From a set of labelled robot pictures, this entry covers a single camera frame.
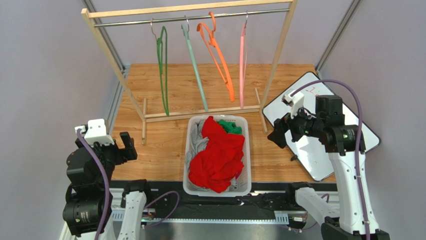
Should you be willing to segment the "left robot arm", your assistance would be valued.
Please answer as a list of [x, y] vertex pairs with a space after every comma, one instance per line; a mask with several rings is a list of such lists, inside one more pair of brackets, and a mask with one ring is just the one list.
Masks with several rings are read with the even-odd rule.
[[124, 186], [120, 206], [124, 208], [119, 234], [113, 226], [110, 184], [117, 165], [138, 157], [134, 139], [128, 132], [120, 133], [123, 148], [115, 141], [90, 146], [81, 134], [75, 141], [77, 149], [67, 158], [66, 175], [70, 180], [65, 193], [62, 218], [77, 240], [138, 240], [143, 210], [152, 198], [147, 180], [131, 180]]

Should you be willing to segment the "pink hanger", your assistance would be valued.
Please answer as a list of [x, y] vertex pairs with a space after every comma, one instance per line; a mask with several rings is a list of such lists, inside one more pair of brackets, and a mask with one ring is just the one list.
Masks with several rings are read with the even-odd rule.
[[245, 23], [242, 25], [239, 46], [239, 105], [243, 109], [244, 104], [244, 87], [247, 67], [247, 50], [246, 50], [246, 29], [248, 23], [248, 13], [246, 13]]

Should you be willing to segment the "red t shirt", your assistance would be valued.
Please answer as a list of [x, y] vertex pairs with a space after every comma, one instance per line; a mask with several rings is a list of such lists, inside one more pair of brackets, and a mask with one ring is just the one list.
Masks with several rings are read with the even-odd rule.
[[217, 121], [213, 116], [204, 120], [201, 133], [209, 141], [190, 162], [188, 179], [197, 188], [220, 194], [230, 188], [244, 168], [245, 137], [226, 133]]

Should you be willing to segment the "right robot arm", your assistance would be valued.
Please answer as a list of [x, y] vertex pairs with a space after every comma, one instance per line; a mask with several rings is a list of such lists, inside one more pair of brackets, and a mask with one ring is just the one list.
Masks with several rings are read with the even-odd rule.
[[339, 198], [339, 210], [319, 197], [307, 183], [294, 183], [290, 192], [293, 204], [307, 210], [320, 225], [324, 240], [388, 240], [390, 235], [377, 223], [368, 194], [365, 144], [357, 125], [345, 123], [343, 101], [337, 95], [315, 98], [315, 112], [304, 107], [304, 95], [290, 93], [282, 101], [290, 112], [274, 121], [268, 139], [279, 147], [287, 146], [285, 134], [292, 142], [312, 137], [324, 146], [331, 162]]

